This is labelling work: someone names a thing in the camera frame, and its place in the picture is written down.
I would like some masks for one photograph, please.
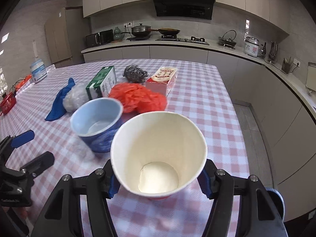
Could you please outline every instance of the red box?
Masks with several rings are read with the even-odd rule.
[[[177,68],[160,67],[155,74],[145,82],[146,88],[167,96],[177,80]]]

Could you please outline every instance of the green milk carton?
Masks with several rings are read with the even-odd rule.
[[[116,83],[114,66],[107,66],[100,69],[95,77],[86,87],[89,99],[108,97]]]

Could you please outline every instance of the blue towel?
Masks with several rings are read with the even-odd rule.
[[[68,85],[65,86],[63,89],[61,89],[58,94],[56,95],[56,98],[53,102],[52,109],[50,113],[48,113],[47,117],[45,118],[46,121],[54,121],[56,119],[60,119],[65,113],[66,110],[63,106],[63,99],[65,98],[66,94],[72,89],[72,87],[75,85],[75,81],[73,78],[69,78]]]

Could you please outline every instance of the paper cup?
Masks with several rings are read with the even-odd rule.
[[[70,118],[71,129],[96,153],[111,149],[122,125],[123,105],[116,99],[98,98],[82,105]]]
[[[170,196],[199,176],[207,145],[188,118],[166,111],[140,114],[117,131],[113,171],[128,191],[153,199]]]

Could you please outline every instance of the table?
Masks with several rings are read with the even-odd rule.
[[[0,117],[0,136],[18,135],[32,129],[33,141],[16,149],[7,167],[19,167],[45,151],[55,156],[55,164],[35,179],[28,208],[35,222],[54,186],[64,174],[73,177],[89,175],[104,166],[110,154],[94,154],[71,131],[70,115],[46,122],[58,91],[69,77],[76,83],[88,83],[103,66],[114,65],[118,81],[127,65],[137,64],[152,75],[160,66],[177,67],[176,85],[169,93],[166,110],[191,119],[202,131],[208,146],[208,157],[217,168],[231,175],[247,178],[248,160],[242,132],[230,97],[215,66],[188,61],[133,59],[86,63],[52,69],[37,84],[30,84],[17,95],[17,104]],[[123,187],[108,200],[109,210],[119,237],[190,236],[199,237],[205,228],[212,201],[201,192],[198,181],[171,197],[153,201],[129,193]],[[81,198],[85,236],[92,236],[87,204]],[[239,197],[234,197],[229,236],[235,236]]]

